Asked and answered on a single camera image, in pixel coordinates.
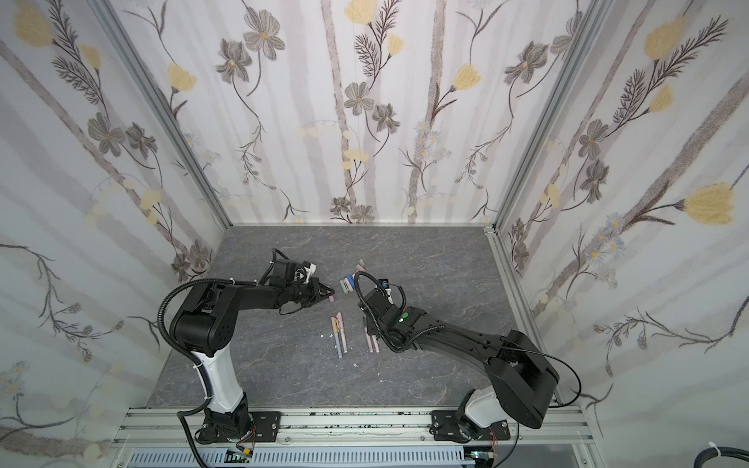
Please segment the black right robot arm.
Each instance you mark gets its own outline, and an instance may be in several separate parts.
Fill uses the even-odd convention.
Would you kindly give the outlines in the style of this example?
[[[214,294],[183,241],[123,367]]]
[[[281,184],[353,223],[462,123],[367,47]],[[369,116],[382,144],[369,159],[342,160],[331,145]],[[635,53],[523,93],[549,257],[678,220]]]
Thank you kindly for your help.
[[[542,427],[560,376],[524,333],[470,331],[423,309],[393,303],[383,286],[368,294],[356,288],[355,293],[367,333],[381,339],[390,351],[434,352],[485,374],[490,385],[469,391],[454,412],[458,431],[454,441],[476,439],[480,430],[507,419],[530,429]]]

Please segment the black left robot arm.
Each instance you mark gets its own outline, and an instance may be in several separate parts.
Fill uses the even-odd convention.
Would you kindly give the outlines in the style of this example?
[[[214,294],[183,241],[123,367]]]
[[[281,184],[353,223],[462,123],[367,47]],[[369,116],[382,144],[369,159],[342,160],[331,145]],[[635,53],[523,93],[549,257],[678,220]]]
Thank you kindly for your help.
[[[271,261],[261,279],[204,278],[170,292],[157,312],[163,339],[197,370],[204,402],[180,411],[179,422],[191,443],[238,443],[252,436],[256,424],[246,391],[239,384],[230,343],[239,313],[282,310],[297,312],[331,298],[335,291],[314,276],[310,262]]]

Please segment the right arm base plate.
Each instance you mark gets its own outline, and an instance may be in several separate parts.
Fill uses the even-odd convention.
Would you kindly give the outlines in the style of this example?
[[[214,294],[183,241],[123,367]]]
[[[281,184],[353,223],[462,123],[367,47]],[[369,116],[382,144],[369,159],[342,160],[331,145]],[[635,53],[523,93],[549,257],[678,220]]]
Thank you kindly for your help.
[[[457,444],[489,444],[491,442],[509,441],[510,428],[506,420],[495,422],[483,428],[465,415],[453,411],[431,411],[429,433],[436,442]]]

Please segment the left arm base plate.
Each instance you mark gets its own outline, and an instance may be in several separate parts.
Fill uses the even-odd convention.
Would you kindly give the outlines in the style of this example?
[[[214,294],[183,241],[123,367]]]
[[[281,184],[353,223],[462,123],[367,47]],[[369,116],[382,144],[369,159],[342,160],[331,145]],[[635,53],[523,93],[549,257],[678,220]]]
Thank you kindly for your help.
[[[206,411],[204,423],[195,433],[199,444],[239,443],[250,440],[274,443],[280,427],[280,411],[247,411],[216,413]]]

